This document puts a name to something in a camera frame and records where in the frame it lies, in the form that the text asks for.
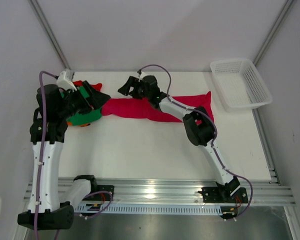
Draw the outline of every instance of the white tabletop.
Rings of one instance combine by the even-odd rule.
[[[153,72],[163,92],[164,72]],[[136,72],[76,72],[74,81],[102,83],[102,92],[124,98],[118,89]],[[271,179],[251,110],[228,113],[221,106],[209,72],[171,72],[171,96],[212,93],[218,144],[230,169],[251,181]],[[70,126],[60,158],[59,176],[96,178],[214,180],[203,153],[192,145],[182,123],[104,116],[87,127]]]

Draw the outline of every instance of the white plastic basket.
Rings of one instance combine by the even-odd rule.
[[[213,61],[215,88],[227,112],[255,109],[272,102],[272,96],[249,59]]]

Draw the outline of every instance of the metal floor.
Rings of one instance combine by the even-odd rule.
[[[41,231],[53,240],[56,231]],[[34,240],[33,231],[28,240]],[[292,240],[283,207],[251,207],[237,222],[218,216],[101,214],[76,218],[58,240]]]

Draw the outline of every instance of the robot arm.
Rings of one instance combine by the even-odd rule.
[[[94,90],[84,81],[82,86],[88,93],[84,98],[71,81],[64,81],[65,72],[61,73],[57,84],[44,86],[46,100],[47,128],[44,142],[43,161],[40,159],[40,148],[43,135],[43,119],[38,118],[38,113],[43,115],[42,94],[37,90],[36,99],[39,104],[34,112],[33,124],[30,128],[31,142],[33,143],[34,168],[32,191],[27,211],[18,215],[18,224],[34,229],[35,210],[38,205],[38,230],[69,229],[74,220],[74,209],[89,193],[97,191],[96,179],[93,175],[77,176],[72,186],[61,198],[58,194],[59,161],[62,152],[67,119],[76,113],[87,114],[92,110],[101,108],[110,96]],[[67,89],[62,97],[60,86]]]
[[[188,110],[188,109],[192,109],[191,106],[185,105],[185,104],[173,99],[172,97],[170,97],[170,100],[168,100],[168,98],[165,97],[159,103],[159,109],[161,110],[161,112],[170,114],[170,115],[174,116],[175,118],[181,120],[183,122],[183,124],[185,125],[187,134],[191,135],[191,126],[190,125],[191,125],[191,123],[195,122],[195,121],[193,121],[193,118],[191,117],[191,115],[197,114],[196,112],[193,112],[192,110]],[[202,144],[198,144],[198,145],[195,144],[195,145],[198,146],[198,148],[200,148],[200,150],[205,155],[207,161],[209,162],[209,164],[214,172],[216,182],[221,185],[228,184],[233,180],[233,176],[230,175],[228,172],[226,172],[225,169],[223,169],[223,167],[220,165],[219,160],[217,159],[217,156],[214,154],[214,150],[211,147],[211,141],[212,141],[212,139],[209,142],[207,142],[206,145],[202,145]],[[225,160],[223,159],[222,155],[220,154],[218,144],[216,143],[216,141],[214,141],[213,144],[214,144],[215,149],[218,151],[218,155],[221,157],[222,162],[225,163]]]
[[[201,112],[208,115],[204,107],[194,108],[167,96],[166,93],[160,91],[156,78],[143,72],[139,72],[139,77],[130,76],[118,92],[135,99],[147,98],[153,108],[181,120],[189,141],[200,148],[209,162],[216,179],[218,189],[216,192],[219,192],[222,202],[228,203],[233,200],[241,185],[236,176],[232,176],[226,171],[228,167],[214,139],[214,126],[200,114]]]

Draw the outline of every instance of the red fabric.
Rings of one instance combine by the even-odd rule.
[[[207,111],[209,117],[214,120],[214,115],[211,110],[211,92],[206,95],[196,96],[176,96],[175,100],[193,107],[202,106]],[[181,121],[170,114],[154,109],[146,98],[111,98],[102,107],[103,116],[114,114],[122,118],[131,119],[149,119],[156,122],[178,122]]]
[[[74,81],[73,84],[77,87],[82,87],[82,81]],[[95,90],[97,90],[98,92],[101,92],[101,88],[102,88],[102,83],[98,83],[96,85],[91,85],[91,87],[93,87]]]

